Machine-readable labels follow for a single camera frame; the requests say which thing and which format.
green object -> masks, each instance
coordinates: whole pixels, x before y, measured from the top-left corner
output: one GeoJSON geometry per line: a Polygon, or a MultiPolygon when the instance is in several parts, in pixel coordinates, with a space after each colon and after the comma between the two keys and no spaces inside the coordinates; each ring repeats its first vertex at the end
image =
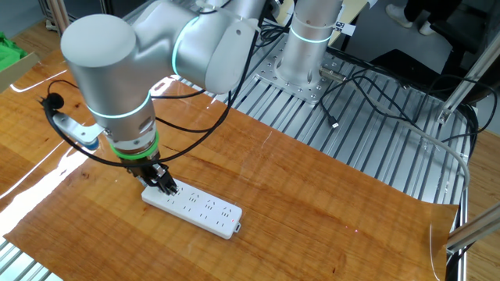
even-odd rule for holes
{"type": "Polygon", "coordinates": [[[28,53],[22,48],[17,47],[16,43],[7,39],[3,32],[0,32],[0,71],[13,65],[27,55],[28,53]]]}
{"type": "Polygon", "coordinates": [[[155,142],[153,143],[153,145],[147,151],[144,151],[144,152],[139,153],[137,155],[124,154],[122,152],[117,151],[116,148],[114,148],[112,145],[110,145],[110,147],[111,147],[111,150],[113,152],[115,152],[115,154],[118,157],[122,158],[122,159],[126,159],[126,160],[138,160],[138,159],[141,159],[141,158],[144,158],[144,157],[148,157],[153,152],[155,152],[156,148],[158,148],[158,143],[159,143],[159,135],[158,135],[158,132],[156,132],[156,139],[155,139],[155,142]]]}

white power strip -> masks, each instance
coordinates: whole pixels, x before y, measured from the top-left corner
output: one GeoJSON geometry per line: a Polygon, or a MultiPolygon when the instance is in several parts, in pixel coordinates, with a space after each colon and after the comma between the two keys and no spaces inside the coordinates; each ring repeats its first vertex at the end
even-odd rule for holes
{"type": "Polygon", "coordinates": [[[224,239],[240,230],[241,209],[204,191],[175,180],[179,191],[166,195],[146,187],[142,200],[224,239]]]}

plug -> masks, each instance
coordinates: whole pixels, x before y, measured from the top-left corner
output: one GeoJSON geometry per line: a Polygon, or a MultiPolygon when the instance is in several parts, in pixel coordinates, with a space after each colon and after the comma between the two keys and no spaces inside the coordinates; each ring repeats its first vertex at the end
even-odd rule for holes
{"type": "Polygon", "coordinates": [[[331,115],[328,115],[328,123],[332,126],[333,129],[338,127],[338,121],[331,115]]]}

metal rod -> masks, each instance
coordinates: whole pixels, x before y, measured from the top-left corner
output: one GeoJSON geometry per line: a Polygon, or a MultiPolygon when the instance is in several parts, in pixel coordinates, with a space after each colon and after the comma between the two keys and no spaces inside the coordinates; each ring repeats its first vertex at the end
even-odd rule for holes
{"type": "Polygon", "coordinates": [[[47,0],[48,7],[52,12],[52,18],[59,31],[59,35],[63,35],[66,28],[70,25],[70,18],[64,5],[64,0],[47,0]]]}
{"type": "MultiPolygon", "coordinates": [[[[484,51],[483,55],[477,60],[474,66],[467,73],[466,78],[472,80],[479,80],[484,73],[490,68],[491,64],[500,55],[500,33],[497,34],[495,39],[484,51]]],[[[472,90],[475,85],[466,81],[460,83],[460,85],[455,89],[453,94],[448,98],[448,100],[443,104],[440,110],[440,114],[437,118],[438,122],[445,124],[448,117],[455,111],[455,109],[460,105],[467,94],[472,90]]]]}
{"type": "Polygon", "coordinates": [[[498,229],[500,229],[500,202],[451,232],[448,238],[448,251],[455,253],[498,229]]]}

metal base plate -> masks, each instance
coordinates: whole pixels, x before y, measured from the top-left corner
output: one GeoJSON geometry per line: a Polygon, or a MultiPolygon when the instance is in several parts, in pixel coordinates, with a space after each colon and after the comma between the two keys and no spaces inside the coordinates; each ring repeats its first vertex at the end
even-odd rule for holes
{"type": "MultiPolygon", "coordinates": [[[[280,57],[281,52],[284,50],[287,39],[288,36],[284,36],[281,38],[280,42],[277,43],[276,47],[271,51],[271,53],[269,53],[268,56],[265,57],[264,60],[259,64],[259,66],[257,66],[257,69],[255,70],[255,76],[266,84],[271,84],[287,94],[291,94],[309,104],[315,105],[325,94],[332,80],[323,77],[318,84],[309,85],[294,85],[286,80],[283,80],[276,73],[275,65],[277,63],[278,57],[280,57]]],[[[327,67],[328,69],[334,69],[337,66],[337,63],[335,63],[333,59],[324,59],[323,66],[327,67]]]]}

